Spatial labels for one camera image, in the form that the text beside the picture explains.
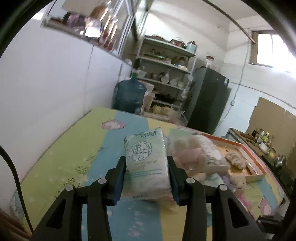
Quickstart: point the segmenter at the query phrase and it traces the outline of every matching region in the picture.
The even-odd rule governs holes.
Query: metal pipe
[[[202,0],[202,1],[205,2],[205,3],[207,3],[207,4],[209,4],[209,5],[212,6],[213,8],[217,9],[220,13],[222,13],[225,17],[227,17],[231,22],[233,22],[236,26],[238,26],[238,28],[239,28],[241,31],[243,31],[243,33],[249,38],[249,40],[252,41],[252,43],[257,44],[257,43],[254,41],[254,39],[252,39],[252,38],[249,36],[249,34],[246,32],[246,30],[244,30],[243,27],[240,26],[240,25],[238,24],[237,21],[235,21],[232,17],[230,17],[230,16],[229,16],[226,12],[224,12],[221,8],[217,7],[215,4],[211,3],[211,2],[208,1],[208,0]]]

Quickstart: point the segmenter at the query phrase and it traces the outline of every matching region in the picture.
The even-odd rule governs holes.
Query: colorful bedsheet
[[[125,136],[161,127],[165,135],[176,125],[116,110],[97,108],[67,130],[39,159],[23,180],[21,187],[33,227],[66,185],[90,185],[107,170],[114,168],[124,156]],[[239,197],[254,217],[271,214],[279,205],[282,190],[267,174],[263,180],[248,184]],[[11,201],[14,213],[23,218],[17,193]],[[82,240],[87,241],[86,209],[83,208]],[[180,241],[186,207],[172,203],[120,200],[108,207],[113,240]],[[211,236],[211,216],[208,215],[208,240]]]

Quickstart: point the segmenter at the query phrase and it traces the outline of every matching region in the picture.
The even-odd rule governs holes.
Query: tissue package
[[[124,138],[123,197],[156,199],[171,193],[165,136],[161,128]]]

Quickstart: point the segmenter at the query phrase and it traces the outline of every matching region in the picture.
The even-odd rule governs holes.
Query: yellow bedsheet stripe
[[[160,221],[163,241],[182,240],[187,206],[160,204]]]
[[[37,226],[64,185],[83,185],[108,130],[101,124],[116,110],[97,108],[66,131],[38,160],[21,184],[33,228]],[[24,225],[29,230],[25,218]]]
[[[274,182],[274,180],[272,179],[272,177],[269,174],[265,175],[265,179],[266,179],[267,183],[271,186],[272,192],[274,193],[274,196],[276,197],[276,201],[278,202],[278,204],[280,204],[282,197],[279,194],[277,184]]]
[[[163,133],[168,136],[170,129],[176,129],[177,126],[171,123],[154,120],[147,118],[149,129],[155,129],[157,127],[160,127],[163,130]]]
[[[207,241],[213,240],[213,227],[207,227]]]

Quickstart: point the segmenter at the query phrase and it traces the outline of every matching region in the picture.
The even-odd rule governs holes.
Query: dark gray refrigerator
[[[231,89],[229,79],[209,68],[197,69],[184,105],[187,127],[213,134]]]

